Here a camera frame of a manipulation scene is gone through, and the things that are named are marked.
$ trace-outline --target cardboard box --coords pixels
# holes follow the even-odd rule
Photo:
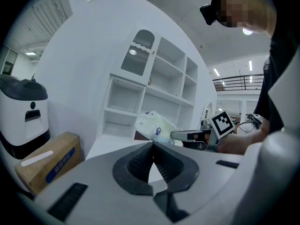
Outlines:
[[[65,132],[24,158],[15,171],[28,190],[37,195],[82,160],[79,136]]]

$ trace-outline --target cable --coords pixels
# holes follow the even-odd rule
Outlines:
[[[250,122],[242,122],[242,123],[240,123],[240,124],[238,125],[238,127],[237,127],[236,130],[238,130],[238,128],[240,128],[240,130],[242,130],[242,131],[245,132],[245,133],[250,133],[250,132],[252,132],[252,130],[255,128],[255,124],[253,124],[253,128],[252,128],[250,131],[245,131],[244,129],[242,129],[242,128],[240,127],[240,125],[245,124],[245,123],[252,123],[252,122],[251,122],[251,121],[250,121]]]

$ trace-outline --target label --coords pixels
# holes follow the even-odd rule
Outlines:
[[[156,128],[156,135],[159,135],[160,131],[161,131],[160,127]]]
[[[33,164],[33,163],[35,163],[35,162],[37,162],[39,160],[42,160],[42,159],[44,159],[44,158],[46,158],[46,157],[48,157],[48,156],[50,156],[52,154],[53,154],[53,151],[51,151],[51,150],[47,151],[47,152],[44,152],[44,153],[42,153],[40,155],[37,155],[35,157],[29,158],[29,159],[27,159],[25,161],[22,161],[21,162],[21,166],[22,167],[26,167],[26,166],[28,166],[30,164]]]
[[[59,171],[62,169],[62,167],[66,164],[66,162],[73,156],[75,153],[75,147],[73,147],[70,152],[68,152],[61,161],[57,163],[57,165],[54,166],[54,168],[47,174],[46,176],[46,182],[50,183],[55,178],[56,174],[59,173]]]

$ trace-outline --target cabinet door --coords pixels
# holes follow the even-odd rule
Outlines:
[[[133,29],[115,58],[112,74],[147,85],[160,36],[141,26]]]

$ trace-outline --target railing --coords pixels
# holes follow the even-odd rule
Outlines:
[[[263,74],[224,77],[212,80],[216,91],[261,90]]]

